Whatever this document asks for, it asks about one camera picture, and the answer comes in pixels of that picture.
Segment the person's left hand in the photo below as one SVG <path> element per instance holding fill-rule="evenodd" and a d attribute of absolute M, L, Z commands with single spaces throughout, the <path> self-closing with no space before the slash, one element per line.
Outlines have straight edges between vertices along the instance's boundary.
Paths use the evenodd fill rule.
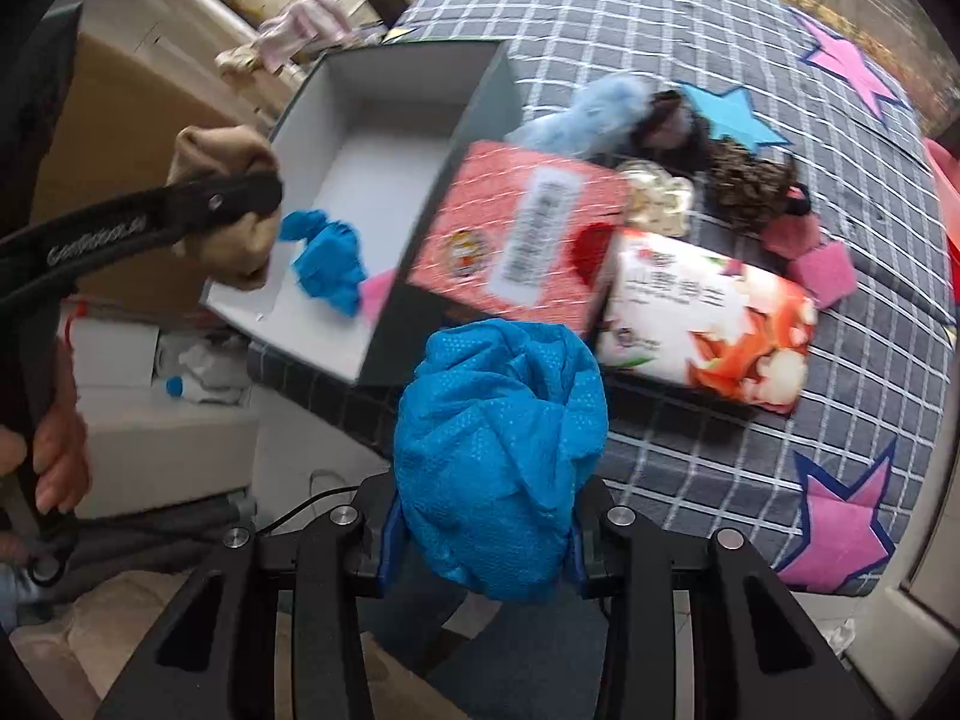
<path fill-rule="evenodd" d="M 2 426 L 2 478 L 13 475 L 28 456 L 25 439 Z M 37 475 L 37 512 L 73 511 L 91 488 L 88 428 L 78 411 L 73 356 L 55 339 L 55 400 L 39 422 L 32 441 L 32 469 Z M 2 533 L 2 562 L 25 564 L 28 548 L 18 536 Z"/>

